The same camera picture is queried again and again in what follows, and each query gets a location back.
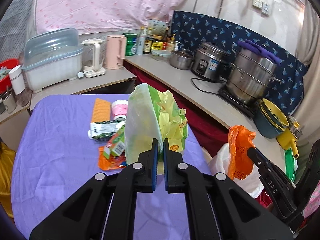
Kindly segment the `dark soy sauce bottle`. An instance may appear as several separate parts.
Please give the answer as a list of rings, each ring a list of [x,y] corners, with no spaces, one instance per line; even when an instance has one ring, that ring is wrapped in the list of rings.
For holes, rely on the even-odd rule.
[[[145,42],[144,42],[144,48],[143,48],[143,54],[149,54],[151,52],[151,45],[152,45],[152,28],[149,27],[148,28],[148,34],[147,34],[147,37],[145,39]]]

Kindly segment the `orange snack wrapper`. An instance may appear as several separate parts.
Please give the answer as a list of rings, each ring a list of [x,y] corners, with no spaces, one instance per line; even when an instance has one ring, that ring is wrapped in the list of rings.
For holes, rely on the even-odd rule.
[[[123,153],[119,157],[110,156],[107,159],[103,155],[104,147],[99,147],[99,158],[98,158],[98,167],[103,171],[117,170],[120,168],[125,168],[127,166],[125,154]]]

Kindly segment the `pink paper cup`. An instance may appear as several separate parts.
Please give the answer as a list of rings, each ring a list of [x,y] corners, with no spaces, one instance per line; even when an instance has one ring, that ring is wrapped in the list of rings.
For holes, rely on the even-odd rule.
[[[111,112],[113,120],[117,120],[119,118],[126,119],[127,116],[127,100],[117,100],[111,105]]]

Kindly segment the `green white milk carton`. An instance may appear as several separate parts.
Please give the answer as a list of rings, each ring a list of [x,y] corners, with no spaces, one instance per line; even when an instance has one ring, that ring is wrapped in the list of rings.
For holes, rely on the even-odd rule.
[[[107,141],[115,135],[124,124],[125,119],[90,123],[88,137],[95,141]]]

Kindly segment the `purple cloth on pot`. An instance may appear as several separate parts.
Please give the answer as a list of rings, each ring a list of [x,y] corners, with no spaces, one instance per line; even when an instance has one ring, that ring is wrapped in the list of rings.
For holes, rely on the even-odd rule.
[[[274,62],[278,66],[281,64],[281,59],[279,57],[272,54],[270,51],[266,50],[265,48],[254,43],[251,40],[238,41],[238,45],[241,48],[248,49],[251,52],[253,52],[259,56],[262,56],[262,57],[265,57],[265,58],[271,60],[272,62]]]

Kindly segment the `white glass kettle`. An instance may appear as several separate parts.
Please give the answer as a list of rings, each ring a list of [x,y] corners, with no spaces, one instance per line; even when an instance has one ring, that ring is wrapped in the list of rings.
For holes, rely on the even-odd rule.
[[[83,47],[82,71],[78,72],[78,78],[93,78],[104,75],[106,73],[103,67],[105,41],[99,38],[90,38],[82,41],[81,45]]]

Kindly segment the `small steel lidded pot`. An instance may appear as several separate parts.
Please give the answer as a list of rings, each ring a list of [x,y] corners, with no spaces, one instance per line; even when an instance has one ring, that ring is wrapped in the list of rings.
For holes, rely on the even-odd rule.
[[[194,58],[183,51],[173,51],[169,63],[172,67],[180,70],[188,70],[191,67]]]

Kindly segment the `white lined trash bin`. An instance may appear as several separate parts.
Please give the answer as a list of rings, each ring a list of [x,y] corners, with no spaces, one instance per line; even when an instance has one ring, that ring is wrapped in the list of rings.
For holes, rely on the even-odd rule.
[[[229,143],[224,144],[214,157],[211,157],[206,153],[205,160],[212,175],[220,172],[228,175],[229,165],[231,163]],[[260,174],[258,172],[258,168],[252,163],[252,170],[250,174],[245,176],[243,172],[236,170],[233,181],[245,190],[252,198],[256,199],[264,189],[259,177]]]

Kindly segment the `white dish rack box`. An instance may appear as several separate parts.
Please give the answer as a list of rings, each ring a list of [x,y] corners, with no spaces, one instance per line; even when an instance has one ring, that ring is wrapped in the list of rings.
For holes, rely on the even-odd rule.
[[[82,70],[83,47],[74,28],[35,36],[24,48],[22,72],[28,87],[38,93],[53,84],[74,80]]]

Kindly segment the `navy patterned cloth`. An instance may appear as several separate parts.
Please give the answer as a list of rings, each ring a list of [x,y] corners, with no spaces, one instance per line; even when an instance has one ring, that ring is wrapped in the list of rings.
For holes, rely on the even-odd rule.
[[[239,42],[251,41],[280,59],[274,74],[280,82],[272,81],[266,98],[286,115],[292,115],[304,98],[303,76],[308,67],[286,49],[263,35],[242,25],[193,12],[175,11],[172,16],[171,32],[184,49],[195,53],[202,42],[210,42],[235,59],[240,51]]]

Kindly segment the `blue yellow stacked basins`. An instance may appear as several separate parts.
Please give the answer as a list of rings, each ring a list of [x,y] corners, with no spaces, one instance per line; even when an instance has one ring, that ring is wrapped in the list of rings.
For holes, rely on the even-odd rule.
[[[260,134],[268,139],[276,138],[289,127],[286,115],[267,99],[257,101],[253,121]]]

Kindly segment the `green plastic bag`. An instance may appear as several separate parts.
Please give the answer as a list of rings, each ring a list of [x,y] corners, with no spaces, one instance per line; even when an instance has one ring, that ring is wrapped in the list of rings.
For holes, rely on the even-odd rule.
[[[295,180],[297,169],[298,163],[293,156],[292,148],[289,148],[285,150],[285,174],[292,182]]]

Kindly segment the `large steel steamer pot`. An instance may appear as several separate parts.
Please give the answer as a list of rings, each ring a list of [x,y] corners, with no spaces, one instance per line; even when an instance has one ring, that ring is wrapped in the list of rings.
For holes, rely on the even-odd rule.
[[[236,100],[247,105],[262,98],[272,81],[281,82],[274,74],[273,61],[245,48],[235,54],[226,88]]]

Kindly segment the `white cup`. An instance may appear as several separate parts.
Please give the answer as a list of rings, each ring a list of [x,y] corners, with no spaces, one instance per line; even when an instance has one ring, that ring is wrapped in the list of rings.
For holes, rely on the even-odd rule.
[[[9,78],[15,94],[21,94],[25,90],[25,83],[21,65],[17,65],[10,70]]]

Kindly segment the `red plastic basin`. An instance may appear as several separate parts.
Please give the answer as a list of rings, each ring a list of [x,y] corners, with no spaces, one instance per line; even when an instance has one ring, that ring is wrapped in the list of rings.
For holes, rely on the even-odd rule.
[[[1,62],[1,80],[0,80],[0,93],[3,94],[7,91],[7,88],[11,88],[11,81],[9,77],[9,72],[18,66],[18,59],[8,59]]]

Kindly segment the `yellow electric pot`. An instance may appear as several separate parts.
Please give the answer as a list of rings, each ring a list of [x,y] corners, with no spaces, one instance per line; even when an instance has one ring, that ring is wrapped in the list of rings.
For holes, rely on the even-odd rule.
[[[289,127],[285,129],[283,133],[276,137],[277,142],[281,146],[282,149],[288,150],[289,148],[292,150],[292,155],[295,159],[299,158],[299,152],[297,148],[297,141],[302,136],[302,130],[300,128],[300,124],[293,116],[288,116],[287,118]]]

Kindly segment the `green tin can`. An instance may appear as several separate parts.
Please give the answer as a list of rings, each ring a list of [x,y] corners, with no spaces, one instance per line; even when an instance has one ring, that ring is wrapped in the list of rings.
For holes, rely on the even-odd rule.
[[[135,55],[137,50],[137,34],[123,33],[123,35],[127,38],[125,55]]]

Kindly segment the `red velvet cloth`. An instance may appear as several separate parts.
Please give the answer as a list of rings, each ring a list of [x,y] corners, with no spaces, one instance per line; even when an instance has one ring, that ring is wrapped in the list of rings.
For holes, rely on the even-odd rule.
[[[284,167],[283,152],[274,139],[263,137],[255,124],[219,97],[220,84],[197,80],[189,70],[172,67],[168,62],[156,61],[148,55],[128,57],[124,67],[137,77],[137,83],[147,83],[160,92],[171,91],[177,105],[186,110],[188,125],[200,146],[214,157],[228,143],[229,129],[245,126],[255,132],[253,144],[268,159]],[[268,207],[272,200],[263,189],[256,200]]]

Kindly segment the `orange plastic bag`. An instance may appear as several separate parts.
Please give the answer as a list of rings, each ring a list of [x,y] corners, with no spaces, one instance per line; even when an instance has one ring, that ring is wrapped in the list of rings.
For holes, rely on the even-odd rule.
[[[253,144],[255,136],[255,132],[242,125],[235,125],[229,129],[228,143],[231,163],[228,176],[231,180],[234,178],[236,170],[243,172],[245,176],[251,173],[253,161],[248,157],[247,151],[249,148],[255,147]]]

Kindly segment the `steel rice cooker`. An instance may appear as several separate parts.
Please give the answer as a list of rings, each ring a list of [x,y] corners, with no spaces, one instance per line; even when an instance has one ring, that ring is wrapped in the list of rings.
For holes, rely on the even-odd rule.
[[[196,49],[191,71],[207,81],[227,80],[231,73],[229,55],[210,42],[202,42]]]

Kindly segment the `black induction cooktop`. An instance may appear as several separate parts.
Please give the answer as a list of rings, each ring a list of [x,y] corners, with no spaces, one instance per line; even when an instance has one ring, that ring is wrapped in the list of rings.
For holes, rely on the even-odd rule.
[[[218,95],[228,103],[230,103],[234,108],[239,110],[242,114],[247,116],[250,119],[253,119],[256,113],[256,105],[255,102],[251,102],[248,104],[245,104],[241,102],[236,97],[232,96],[232,94],[227,90],[226,86],[221,87],[218,90]]]

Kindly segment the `yellow green snack bag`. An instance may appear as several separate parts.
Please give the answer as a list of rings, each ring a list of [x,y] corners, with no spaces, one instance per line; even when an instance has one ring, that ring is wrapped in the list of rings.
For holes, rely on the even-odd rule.
[[[128,99],[125,122],[125,156],[128,164],[158,141],[157,174],[164,174],[163,141],[169,149],[182,153],[188,137],[186,110],[178,107],[172,92],[160,92],[147,83],[138,85]]]

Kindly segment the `pink electric kettle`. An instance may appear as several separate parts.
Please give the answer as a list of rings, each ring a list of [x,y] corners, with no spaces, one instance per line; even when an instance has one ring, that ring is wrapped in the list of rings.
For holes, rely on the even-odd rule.
[[[106,39],[106,69],[120,69],[125,59],[127,37],[124,35],[108,35]]]

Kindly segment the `white bottle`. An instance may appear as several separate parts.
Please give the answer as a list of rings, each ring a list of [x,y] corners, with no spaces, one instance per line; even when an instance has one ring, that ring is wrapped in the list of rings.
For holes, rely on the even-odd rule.
[[[142,55],[144,50],[144,43],[147,36],[147,27],[141,27],[137,40],[137,55]]]

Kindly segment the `pink dotted sheet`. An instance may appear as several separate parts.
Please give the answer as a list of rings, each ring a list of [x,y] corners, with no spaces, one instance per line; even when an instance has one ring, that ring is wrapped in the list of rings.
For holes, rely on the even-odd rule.
[[[79,34],[139,29],[149,20],[167,22],[185,0],[36,0],[41,34],[74,28]]]

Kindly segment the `green cardboard box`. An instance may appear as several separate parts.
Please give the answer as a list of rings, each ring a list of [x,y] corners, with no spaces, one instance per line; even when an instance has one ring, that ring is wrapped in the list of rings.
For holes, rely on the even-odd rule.
[[[103,150],[103,156],[106,159],[109,160],[111,157],[119,157],[125,151],[124,131],[125,125],[121,126],[121,128],[107,142]]]

